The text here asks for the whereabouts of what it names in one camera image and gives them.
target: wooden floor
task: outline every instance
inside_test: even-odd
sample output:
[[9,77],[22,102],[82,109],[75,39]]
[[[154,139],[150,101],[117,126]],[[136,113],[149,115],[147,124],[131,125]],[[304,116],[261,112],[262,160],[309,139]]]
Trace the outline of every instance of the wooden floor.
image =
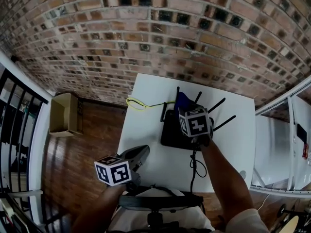
[[[46,143],[42,189],[46,203],[46,218],[49,219],[50,232],[69,232],[70,226],[80,213],[105,189],[98,181],[94,161],[105,155],[114,154],[122,132],[125,118],[124,110],[118,108],[84,103],[84,134],[73,137],[49,137]],[[224,229],[221,221],[220,204],[212,193],[200,193],[204,197],[207,217],[212,225]],[[251,193],[256,208],[262,205],[265,194]],[[276,224],[276,214],[282,204],[287,209],[296,199],[269,196],[259,213],[269,229]],[[309,203],[301,200],[301,211]]]

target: wall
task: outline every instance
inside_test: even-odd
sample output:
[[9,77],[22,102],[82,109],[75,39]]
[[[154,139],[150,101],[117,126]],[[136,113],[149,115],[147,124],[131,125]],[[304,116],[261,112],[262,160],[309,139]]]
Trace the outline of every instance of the wall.
[[310,75],[311,0],[0,0],[0,48],[43,87],[124,103],[138,72],[255,99]]

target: metal railing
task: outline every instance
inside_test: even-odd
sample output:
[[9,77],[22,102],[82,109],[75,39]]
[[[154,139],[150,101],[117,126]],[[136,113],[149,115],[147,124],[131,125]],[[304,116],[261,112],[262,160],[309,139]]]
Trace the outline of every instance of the metal railing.
[[[31,136],[30,136],[30,142],[29,142],[29,147],[28,147],[28,152],[27,152],[27,164],[26,164],[26,191],[29,191],[29,163],[30,163],[31,145],[32,145],[32,141],[33,141],[35,126],[36,126],[37,118],[38,118],[42,103],[48,104],[48,101],[45,98],[43,98],[42,96],[37,94],[35,91],[30,89],[27,85],[25,85],[22,81],[20,81],[17,77],[15,77],[8,69],[4,70],[4,72],[0,78],[0,93],[4,89],[7,81],[10,81],[11,83],[13,83],[13,87],[10,91],[9,98],[8,98],[6,106],[4,108],[4,116],[2,119],[2,129],[1,129],[1,133],[0,133],[0,139],[2,139],[4,132],[6,130],[8,130],[8,129],[4,128],[4,122],[7,121],[6,119],[8,119],[8,117],[10,116],[9,108],[10,108],[12,98],[13,98],[13,96],[15,96],[14,92],[16,92],[17,87],[22,90],[22,93],[19,96],[19,102],[18,102],[18,105],[16,107],[16,112],[14,115],[12,125],[10,125],[11,132],[9,134],[10,135],[10,137],[9,137],[10,138],[10,140],[9,140],[9,154],[8,154],[8,160],[5,160],[8,162],[8,177],[5,177],[6,182],[7,182],[7,187],[4,186],[3,181],[2,181],[2,179],[3,179],[2,166],[1,166],[2,142],[0,142],[0,174],[1,174],[0,196],[2,198],[5,197],[5,195],[3,193],[22,192],[22,189],[21,189],[21,166],[20,166],[21,149],[22,149],[22,143],[23,143],[24,136],[25,136],[27,120],[28,120],[30,113],[32,112],[32,114],[34,114],[34,116],[33,116],[34,122],[33,122],[33,127],[32,127],[32,131],[31,131]],[[23,101],[25,100],[26,93],[27,93],[27,95],[30,95],[30,99],[29,99],[27,105],[23,104]],[[39,104],[34,104],[34,100],[39,101]],[[20,123],[18,123],[17,115],[21,111],[20,109],[22,106],[26,107],[27,111],[23,112],[22,124],[20,124]],[[18,148],[16,149],[16,152],[17,152],[18,191],[13,191],[12,173],[11,173],[11,155],[12,155],[12,145],[13,145],[12,140],[13,140],[14,134],[16,134],[17,132],[19,134],[19,136],[18,136]],[[29,210],[30,211],[30,217],[31,217],[31,219],[33,219],[32,218],[32,212],[31,212],[30,199],[28,198],[27,209],[25,209],[25,206],[24,206],[25,203],[22,201],[22,198],[19,198],[19,202],[20,202],[19,205],[20,205],[21,210],[23,212]],[[0,220],[1,220],[2,224],[5,225],[3,218],[1,216],[0,216]]]

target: white wall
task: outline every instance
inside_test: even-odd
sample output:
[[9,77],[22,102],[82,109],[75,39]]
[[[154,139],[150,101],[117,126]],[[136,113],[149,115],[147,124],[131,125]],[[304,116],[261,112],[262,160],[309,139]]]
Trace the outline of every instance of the white wall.
[[[288,179],[290,125],[266,116],[256,116],[255,168],[266,185]],[[253,179],[253,185],[260,185]]]

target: hand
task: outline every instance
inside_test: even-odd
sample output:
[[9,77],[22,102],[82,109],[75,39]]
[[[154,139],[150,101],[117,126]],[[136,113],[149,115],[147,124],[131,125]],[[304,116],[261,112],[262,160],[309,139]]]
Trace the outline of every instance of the hand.
[[126,191],[134,192],[140,186],[140,175],[131,170],[132,180],[126,183]]
[[198,144],[203,145],[204,147],[208,147],[211,142],[209,134],[203,134],[199,136]]
[[106,190],[103,192],[105,196],[120,196],[126,191],[126,184],[118,184],[115,186],[107,186]]

